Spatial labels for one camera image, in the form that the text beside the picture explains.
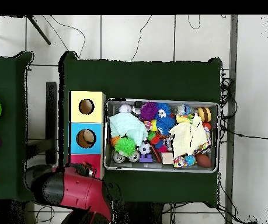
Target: small ball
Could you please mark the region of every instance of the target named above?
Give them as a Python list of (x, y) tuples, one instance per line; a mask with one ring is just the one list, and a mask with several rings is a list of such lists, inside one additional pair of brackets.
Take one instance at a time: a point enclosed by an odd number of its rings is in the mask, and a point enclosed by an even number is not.
[(119, 107), (119, 113), (131, 113), (132, 109), (129, 104), (123, 104)]

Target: blue box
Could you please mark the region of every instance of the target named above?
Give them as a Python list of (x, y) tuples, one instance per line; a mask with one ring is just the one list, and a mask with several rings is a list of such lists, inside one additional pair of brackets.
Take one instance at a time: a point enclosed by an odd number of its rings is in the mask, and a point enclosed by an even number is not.
[[(96, 138), (94, 144), (89, 148), (82, 148), (76, 141), (76, 136), (82, 130), (90, 130)], [(71, 123), (71, 154), (81, 155), (100, 155), (103, 143), (103, 124), (102, 123)]]

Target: metal tray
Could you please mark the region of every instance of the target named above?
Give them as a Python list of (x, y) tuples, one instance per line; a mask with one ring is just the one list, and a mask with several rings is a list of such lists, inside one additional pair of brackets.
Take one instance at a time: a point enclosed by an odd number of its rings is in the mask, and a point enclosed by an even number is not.
[[(165, 102), (171, 106), (172, 113), (175, 115), (178, 106), (188, 104), (190, 107), (196, 109), (198, 107), (208, 107), (211, 111), (211, 151), (207, 155), (211, 159), (211, 168), (203, 168), (198, 165), (186, 166), (181, 168), (174, 168), (172, 164), (161, 163), (140, 163), (130, 162), (128, 159), (123, 163), (115, 163), (113, 160), (113, 147), (110, 144), (110, 123), (109, 117), (119, 113), (119, 107), (122, 104), (129, 104), (133, 106), (136, 101), (141, 102)], [(104, 116), (104, 151), (103, 151), (103, 165), (107, 169), (118, 170), (135, 170), (135, 171), (152, 171), (152, 172), (178, 172), (178, 173), (213, 173), (218, 169), (219, 164), (219, 138), (220, 138), (220, 105), (212, 102), (197, 102), (197, 101), (168, 101), (168, 100), (141, 100), (141, 99), (117, 99), (110, 98), (105, 102), (105, 116)]]

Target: black pole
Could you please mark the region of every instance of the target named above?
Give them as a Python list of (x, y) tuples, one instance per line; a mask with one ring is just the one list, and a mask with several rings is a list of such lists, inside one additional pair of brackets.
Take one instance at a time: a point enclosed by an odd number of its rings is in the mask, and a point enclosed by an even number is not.
[(46, 43), (48, 45), (51, 44), (51, 42), (48, 40), (47, 36), (43, 33), (43, 31), (40, 29), (40, 27), (37, 25), (37, 23), (35, 22), (35, 20), (33, 19), (33, 17), (27, 16), (27, 18), (29, 19), (29, 21), (31, 21), (31, 23), (33, 24), (33, 26), (36, 28), (36, 30), (40, 33), (40, 35), (43, 37), (43, 39), (46, 41)]

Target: yellow box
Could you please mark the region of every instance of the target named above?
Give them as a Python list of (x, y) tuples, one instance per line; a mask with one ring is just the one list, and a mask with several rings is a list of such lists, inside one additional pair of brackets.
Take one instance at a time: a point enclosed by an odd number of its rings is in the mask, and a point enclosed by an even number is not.
[(105, 100), (102, 92), (71, 91), (71, 122), (102, 123)]

